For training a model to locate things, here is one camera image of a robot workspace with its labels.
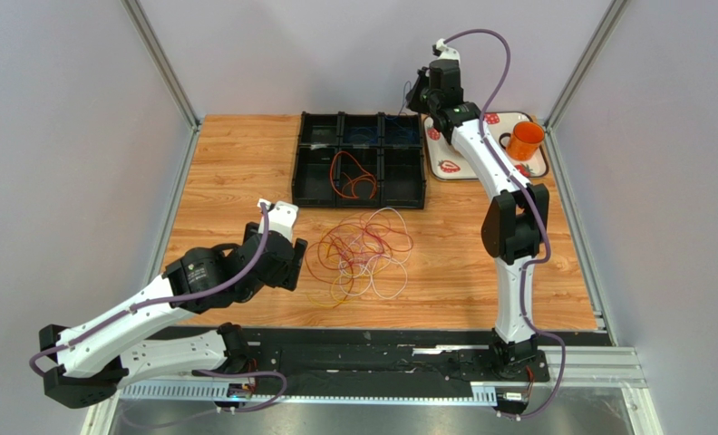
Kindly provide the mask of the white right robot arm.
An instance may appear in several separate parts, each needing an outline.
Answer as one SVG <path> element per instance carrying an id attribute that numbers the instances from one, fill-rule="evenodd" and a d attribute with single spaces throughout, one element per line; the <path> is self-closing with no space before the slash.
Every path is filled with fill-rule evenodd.
<path id="1" fill-rule="evenodd" d="M 480 231 L 495 261 L 499 289 L 490 365 L 497 377 L 514 379 L 526 373 L 538 352 L 530 288 L 547 240 L 548 190 L 533 186 L 510 163 L 484 114 L 464 100 L 458 60 L 440 58 L 421 68 L 406 102 L 411 111 L 432 119 L 434 128 L 467 160 L 490 199 Z"/>

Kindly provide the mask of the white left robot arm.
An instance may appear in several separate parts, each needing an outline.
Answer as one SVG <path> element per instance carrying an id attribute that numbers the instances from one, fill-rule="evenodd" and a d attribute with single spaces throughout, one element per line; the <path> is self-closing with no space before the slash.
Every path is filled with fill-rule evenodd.
<path id="1" fill-rule="evenodd" d="M 192 336 L 167 336 L 174 324 L 212 309 L 250 301 L 262 288 L 296 289 L 308 243 L 247 224 L 242 243 L 195 247 L 166 266 L 144 289 L 107 313 L 75 327 L 39 333 L 54 366 L 40 372 L 44 394 L 69 409 L 90 407 L 136 382 L 209 371 L 249 372 L 253 355 L 239 325 Z"/>

